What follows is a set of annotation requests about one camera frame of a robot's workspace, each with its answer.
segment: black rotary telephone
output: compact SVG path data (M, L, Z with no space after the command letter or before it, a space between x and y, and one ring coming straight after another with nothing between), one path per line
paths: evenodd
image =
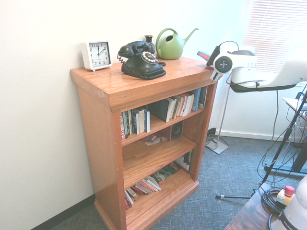
M119 56L128 58L125 62ZM163 66L165 62L159 62L154 56L154 45L148 42L131 42L120 48L117 58L122 63L121 71L125 74L151 80L166 74Z

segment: watering can handle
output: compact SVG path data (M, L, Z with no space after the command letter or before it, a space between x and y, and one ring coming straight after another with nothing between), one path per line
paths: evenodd
M160 41L161 35L162 35L165 31L168 31L168 30L173 31L174 34L177 34L177 32L176 32L174 29L172 29L172 28L165 28L163 31L161 31L161 32L159 33L159 35L158 35L158 37L157 37L157 40L156 40L156 42L155 42L155 47L156 47L157 49L158 49L158 43L159 43L159 41Z

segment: rotary dial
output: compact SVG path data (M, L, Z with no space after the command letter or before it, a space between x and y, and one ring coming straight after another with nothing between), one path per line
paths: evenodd
M155 58L155 55L153 55L152 53L148 51L144 51L142 53L142 58L144 61L151 63L151 64L158 63L158 60Z

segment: window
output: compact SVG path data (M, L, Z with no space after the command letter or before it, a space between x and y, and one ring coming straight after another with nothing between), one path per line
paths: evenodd
M277 73L307 47L307 0L254 0L243 44L255 47L257 71Z

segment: blue carpet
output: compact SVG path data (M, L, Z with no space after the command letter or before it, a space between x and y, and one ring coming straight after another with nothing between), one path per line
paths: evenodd
M262 179L257 166L270 142L266 140L223 137L230 148L217 155L205 148L199 174L200 188L163 217L150 230L223 230L248 201L246 199L215 199L216 194L250 196ZM265 163L269 164L280 142L269 152ZM291 148L286 158L296 151ZM259 168L263 177L265 171ZM277 173L278 181L288 174ZM292 173L276 186L289 184L297 187L302 174ZM53 230L107 230L94 206L90 206Z

